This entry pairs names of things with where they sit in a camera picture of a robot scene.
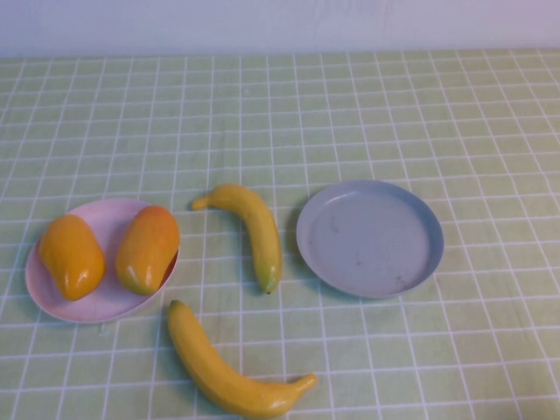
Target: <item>banana stem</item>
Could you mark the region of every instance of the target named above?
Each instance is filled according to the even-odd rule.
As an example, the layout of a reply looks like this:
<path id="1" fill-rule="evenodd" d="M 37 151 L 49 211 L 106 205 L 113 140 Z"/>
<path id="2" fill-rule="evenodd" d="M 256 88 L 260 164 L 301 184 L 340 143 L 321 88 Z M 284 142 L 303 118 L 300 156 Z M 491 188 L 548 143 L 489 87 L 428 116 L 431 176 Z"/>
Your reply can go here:
<path id="1" fill-rule="evenodd" d="M 208 207 L 209 205 L 210 205 L 210 197 L 205 196 L 205 197 L 201 197 L 201 198 L 193 201 L 192 204 L 191 204 L 191 209 L 194 210 L 194 211 L 197 211 L 197 210 L 201 210 L 205 207 Z"/>

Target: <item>banana tip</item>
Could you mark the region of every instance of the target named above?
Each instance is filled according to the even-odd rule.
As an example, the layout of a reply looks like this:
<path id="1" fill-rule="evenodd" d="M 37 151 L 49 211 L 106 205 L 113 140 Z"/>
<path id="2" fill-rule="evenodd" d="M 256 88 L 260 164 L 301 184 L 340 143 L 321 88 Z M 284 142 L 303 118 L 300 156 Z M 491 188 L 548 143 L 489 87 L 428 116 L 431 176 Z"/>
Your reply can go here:
<path id="1" fill-rule="evenodd" d="M 296 388 L 300 394 L 310 390 L 317 384 L 317 376 L 315 374 L 307 374 L 296 381 Z"/>

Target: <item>orange mango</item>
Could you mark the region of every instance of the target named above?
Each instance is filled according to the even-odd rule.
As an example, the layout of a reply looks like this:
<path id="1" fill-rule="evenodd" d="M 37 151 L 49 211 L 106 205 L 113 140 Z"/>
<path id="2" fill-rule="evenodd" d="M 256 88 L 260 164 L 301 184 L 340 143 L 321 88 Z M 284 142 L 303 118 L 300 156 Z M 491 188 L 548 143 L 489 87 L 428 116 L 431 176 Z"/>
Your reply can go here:
<path id="1" fill-rule="evenodd" d="M 105 274 L 103 251 L 91 227 L 75 214 L 65 214 L 49 224 L 38 252 L 60 294 L 67 300 L 84 298 Z"/>
<path id="2" fill-rule="evenodd" d="M 158 291 L 179 250 L 179 225 L 161 206 L 147 206 L 134 217 L 116 255 L 121 284 L 138 295 Z"/>

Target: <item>blue-gray plate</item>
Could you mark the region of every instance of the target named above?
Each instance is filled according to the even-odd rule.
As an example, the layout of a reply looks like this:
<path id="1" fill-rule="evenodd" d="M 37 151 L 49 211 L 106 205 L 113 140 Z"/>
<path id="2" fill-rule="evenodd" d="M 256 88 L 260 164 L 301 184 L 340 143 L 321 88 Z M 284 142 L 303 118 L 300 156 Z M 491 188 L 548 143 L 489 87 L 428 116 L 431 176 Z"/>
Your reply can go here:
<path id="1" fill-rule="evenodd" d="M 297 246 L 333 288 L 379 299 L 428 279 L 441 261 L 444 235 L 436 215 L 413 193 L 358 180 L 330 185 L 306 203 Z"/>

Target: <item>plate rim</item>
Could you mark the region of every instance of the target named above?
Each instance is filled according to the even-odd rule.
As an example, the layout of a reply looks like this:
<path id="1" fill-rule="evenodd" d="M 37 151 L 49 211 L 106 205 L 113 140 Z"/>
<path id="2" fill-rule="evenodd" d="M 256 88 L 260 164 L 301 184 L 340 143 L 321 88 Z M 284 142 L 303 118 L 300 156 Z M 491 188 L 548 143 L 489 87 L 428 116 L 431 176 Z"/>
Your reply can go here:
<path id="1" fill-rule="evenodd" d="M 76 212 L 79 212 L 80 210 L 82 210 L 84 208 L 87 208 L 87 207 L 90 207 L 90 206 L 100 205 L 101 203 L 109 203 L 112 206 L 115 206 L 115 205 L 121 204 L 121 203 L 134 203 L 134 204 L 138 204 L 138 205 L 143 205 L 142 208 L 145 208 L 147 206 L 156 206 L 153 203 L 150 203 L 149 201 L 144 201 L 144 200 L 141 200 L 141 199 L 131 199 L 131 198 L 127 198 L 127 197 L 121 197 L 121 198 L 115 197 L 115 198 L 96 199 L 96 200 L 93 200 L 93 201 L 89 201 L 87 203 L 81 204 L 79 206 L 76 206 L 76 207 L 64 212 L 62 215 L 64 215 L 64 214 L 78 214 Z M 171 277 L 173 271 L 175 270 L 175 267 L 177 267 L 177 262 L 179 260 L 180 244 L 179 244 L 179 248 L 177 250 L 177 254 L 174 256 L 174 259 L 173 259 L 173 262 L 172 262 L 173 267 L 171 269 L 171 272 L 170 272 L 169 276 L 167 277 L 165 282 L 159 287 L 159 289 L 157 289 L 156 293 L 154 293 L 152 295 L 149 295 L 140 304 L 137 304 L 136 306 L 128 309 L 127 311 L 120 312 L 119 314 L 114 315 L 114 316 L 110 316 L 110 317 L 96 318 L 96 319 L 90 319 L 90 320 L 76 319 L 76 318 L 60 316 L 59 314 L 54 313 L 53 311 L 50 311 L 47 307 L 45 307 L 43 304 L 40 303 L 40 301 L 38 300 L 37 292 L 34 290 L 33 287 L 30 287 L 30 284 L 32 284 L 32 275 L 30 273 L 31 264 L 34 261 L 36 261 L 35 255 L 37 254 L 37 248 L 38 248 L 39 243 L 41 241 L 41 237 L 42 237 L 42 234 L 35 241 L 35 243 L 33 243 L 33 246 L 30 248 L 29 254 L 27 256 L 27 260 L 25 262 L 25 288 L 27 289 L 27 293 L 31 297 L 31 300 L 33 301 L 33 303 L 41 311 L 44 311 L 45 313 L 52 316 L 53 318 L 60 319 L 61 321 L 65 321 L 65 322 L 75 323 L 75 324 L 82 324 L 82 325 L 104 324 L 104 323 L 113 322 L 113 321 L 117 321 L 118 319 L 128 317 L 132 313 L 134 313 L 136 311 L 139 311 L 144 306 L 146 306 L 156 295 L 158 295 L 160 292 L 162 292 L 163 288 L 165 287 L 165 284 L 169 280 L 169 277 Z"/>
<path id="2" fill-rule="evenodd" d="M 394 292 L 394 293 L 387 293 L 387 294 L 363 294 L 363 293 L 356 293 L 350 290 L 346 290 L 345 288 L 341 288 L 339 285 L 337 285 L 337 282 L 333 282 L 332 280 L 328 279 L 328 278 L 323 278 L 322 276 L 319 275 L 319 273 L 314 269 L 314 259 L 310 258 L 308 253 L 304 252 L 303 249 L 306 249 L 306 247 L 304 247 L 302 244 L 305 241 L 304 238 L 304 229 L 305 229 L 305 224 L 309 221 L 314 221 L 316 219 L 316 217 L 305 217 L 307 215 L 308 212 L 310 212 L 310 208 L 313 205 L 316 205 L 317 203 L 321 203 L 323 202 L 323 204 L 326 204 L 328 201 L 330 200 L 336 200 L 339 197 L 342 197 L 344 194 L 343 193 L 339 193 L 336 194 L 334 197 L 332 196 L 333 194 L 333 190 L 346 190 L 346 193 L 351 193 L 352 191 L 356 190 L 357 186 L 369 186 L 369 187 L 379 187 L 379 186 L 384 186 L 386 188 L 389 189 L 394 189 L 395 191 L 398 191 L 402 194 L 404 194 L 405 196 L 407 196 L 408 198 L 413 199 L 415 202 L 417 202 L 418 204 L 420 204 L 420 206 L 422 206 L 423 210 L 426 211 L 426 213 L 436 222 L 436 228 L 437 228 L 437 232 L 435 233 L 435 235 L 437 235 L 437 239 L 440 241 L 441 243 L 441 247 L 439 247 L 438 252 L 436 253 L 436 263 L 434 265 L 434 268 L 430 271 L 430 273 L 428 274 L 428 276 L 426 276 L 424 279 L 422 279 L 420 282 L 417 282 L 416 284 L 414 284 L 413 286 L 405 289 L 405 290 L 401 290 L 398 292 Z M 303 208 L 301 209 L 301 212 L 299 213 L 298 217 L 297 217 L 297 224 L 296 224 L 296 242 L 297 242 L 297 248 L 299 251 L 300 256 L 303 258 L 304 262 L 307 264 L 307 266 L 309 267 L 309 269 L 313 272 L 313 274 L 322 282 L 325 282 L 326 284 L 328 284 L 330 287 L 334 288 L 337 291 L 343 292 L 348 296 L 354 296 L 357 298 L 365 298 L 365 299 L 371 299 L 371 300 L 383 300 L 383 299 L 387 299 L 387 298 L 394 298 L 394 297 L 398 297 L 401 296 L 403 294 L 406 294 L 410 291 L 413 291 L 415 288 L 419 287 L 421 284 L 424 284 L 428 279 L 430 279 L 430 277 L 436 272 L 436 270 L 438 269 L 439 265 L 441 264 L 442 260 L 443 260 L 443 255 L 445 252 L 445 236 L 444 236 L 444 232 L 441 226 L 441 222 L 438 219 L 438 217 L 435 215 L 434 211 L 431 209 L 430 206 L 428 206 L 428 204 L 421 199 L 420 197 L 418 197 L 417 195 L 415 195 L 413 192 L 407 190 L 406 188 L 403 188 L 397 184 L 388 182 L 388 181 L 384 181 L 384 180 L 379 180 L 379 179 L 356 179 L 356 180 L 350 180 L 350 181 L 340 181 L 340 182 L 336 182 L 336 183 L 332 183 L 330 185 L 327 185 L 325 187 L 323 187 L 321 190 L 319 190 L 318 192 L 316 192 L 314 195 L 312 195 L 307 202 L 305 203 L 305 205 L 303 206 Z"/>

